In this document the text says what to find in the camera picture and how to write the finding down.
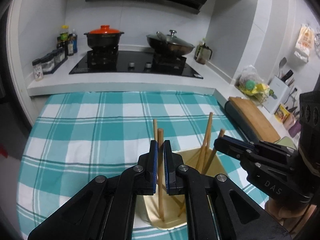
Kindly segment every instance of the wooden cutting board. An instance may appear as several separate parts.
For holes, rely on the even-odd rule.
[[[274,143],[281,139],[271,123],[252,101],[234,97],[229,97],[229,101],[243,116],[260,140]]]

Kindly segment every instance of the black glass cooktop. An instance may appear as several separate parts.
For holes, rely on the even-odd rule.
[[[108,52],[88,51],[69,74],[102,72],[154,73],[203,79],[186,63],[185,57],[172,58],[150,52],[116,49]]]

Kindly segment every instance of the green ball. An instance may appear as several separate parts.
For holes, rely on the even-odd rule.
[[[246,83],[245,83],[245,88],[249,91],[253,90],[254,87],[255,87],[256,83],[253,81],[253,80],[248,80]]]

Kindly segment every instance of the teal plaid tablecloth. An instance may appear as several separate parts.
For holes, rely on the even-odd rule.
[[[17,211],[23,238],[97,175],[113,177],[149,151],[152,120],[172,150],[199,147],[213,112],[211,147],[221,128],[241,139],[217,100],[183,92],[102,92],[51,96],[31,131],[20,167]],[[239,161],[218,154],[228,176],[258,204]],[[135,228],[133,239],[187,239],[186,227]]]

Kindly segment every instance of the countertop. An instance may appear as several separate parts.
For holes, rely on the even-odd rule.
[[[120,50],[145,50],[145,47],[120,45]],[[224,106],[230,96],[245,98],[237,88],[226,82],[206,65],[197,63],[192,54],[187,55],[187,63],[203,79],[147,73],[83,73],[69,75],[72,68],[85,56],[90,48],[79,47],[78,53],[56,70],[45,75],[40,81],[33,80],[28,86],[29,96],[51,95],[71,92],[94,91],[161,91],[180,90],[195,93],[213,94],[220,105]],[[279,136],[290,137],[287,130],[263,106],[258,107],[276,129]]]

